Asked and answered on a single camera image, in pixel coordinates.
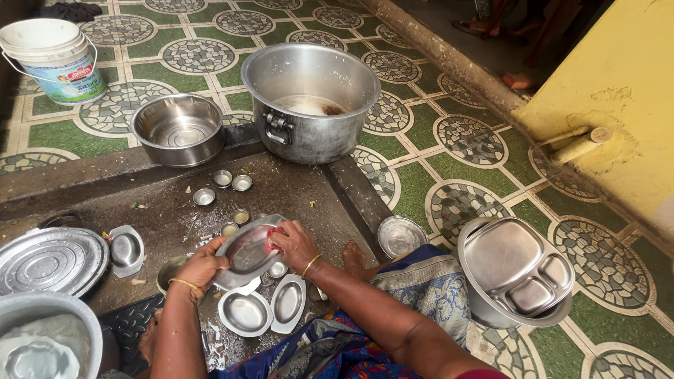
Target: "bucket label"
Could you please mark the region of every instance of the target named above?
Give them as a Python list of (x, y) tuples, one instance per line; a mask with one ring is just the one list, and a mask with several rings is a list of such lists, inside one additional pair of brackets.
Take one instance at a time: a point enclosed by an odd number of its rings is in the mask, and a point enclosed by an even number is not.
[(36, 79), (44, 93), (59, 103), (84, 103), (105, 91), (105, 82), (94, 69), (89, 53), (64, 66), (23, 66), (33, 76), (58, 81), (54, 83)]

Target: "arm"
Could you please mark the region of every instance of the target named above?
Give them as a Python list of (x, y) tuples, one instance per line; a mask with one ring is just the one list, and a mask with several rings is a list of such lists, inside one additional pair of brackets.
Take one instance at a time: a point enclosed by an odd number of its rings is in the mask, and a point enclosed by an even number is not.
[[(272, 242), (283, 260), (304, 272), (317, 252), (313, 237), (298, 221), (279, 224), (288, 233), (274, 233)], [(387, 293), (346, 274), (319, 258), (306, 277), (342, 308), (395, 361), (426, 379), (454, 379), (470, 370), (491, 366), (471, 356), (430, 318), (411, 310)]]
[[(215, 256), (227, 237), (217, 237), (200, 247), (176, 277), (198, 286), (204, 293), (219, 268), (229, 268), (227, 258)], [(197, 300), (202, 293), (189, 285), (172, 282), (159, 323), (152, 379), (191, 379), (207, 376), (201, 340)]]

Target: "white plastic bucket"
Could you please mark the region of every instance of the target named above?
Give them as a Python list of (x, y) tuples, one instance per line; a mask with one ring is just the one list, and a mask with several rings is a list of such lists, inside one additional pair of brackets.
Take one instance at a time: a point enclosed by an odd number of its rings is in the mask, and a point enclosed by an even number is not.
[[(98, 50), (89, 54), (89, 38), (73, 23), (36, 18), (0, 29), (2, 55), (18, 72), (32, 76), (55, 103), (82, 104), (105, 94), (106, 84), (96, 70)], [(7, 57), (16, 59), (26, 72)]]

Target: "woman's left hand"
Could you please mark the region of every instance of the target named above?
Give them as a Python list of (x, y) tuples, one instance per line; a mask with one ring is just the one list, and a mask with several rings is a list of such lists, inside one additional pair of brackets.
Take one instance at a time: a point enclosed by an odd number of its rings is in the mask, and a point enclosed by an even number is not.
[(178, 270), (175, 278), (190, 282), (206, 293), (208, 287), (213, 284), (213, 276), (216, 270), (230, 268), (229, 261), (225, 256), (215, 256), (218, 248), (226, 240), (227, 237), (215, 237), (206, 245), (199, 247), (185, 265)]

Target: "woman's right hand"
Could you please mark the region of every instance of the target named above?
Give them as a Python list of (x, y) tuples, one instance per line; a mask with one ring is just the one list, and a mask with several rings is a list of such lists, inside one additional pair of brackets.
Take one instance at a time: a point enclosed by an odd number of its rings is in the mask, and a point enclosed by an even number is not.
[(283, 249), (283, 263), (301, 274), (311, 260), (318, 255), (313, 236), (302, 228), (298, 220), (283, 221), (278, 226), (285, 229), (288, 236), (273, 233), (269, 236), (269, 240)]

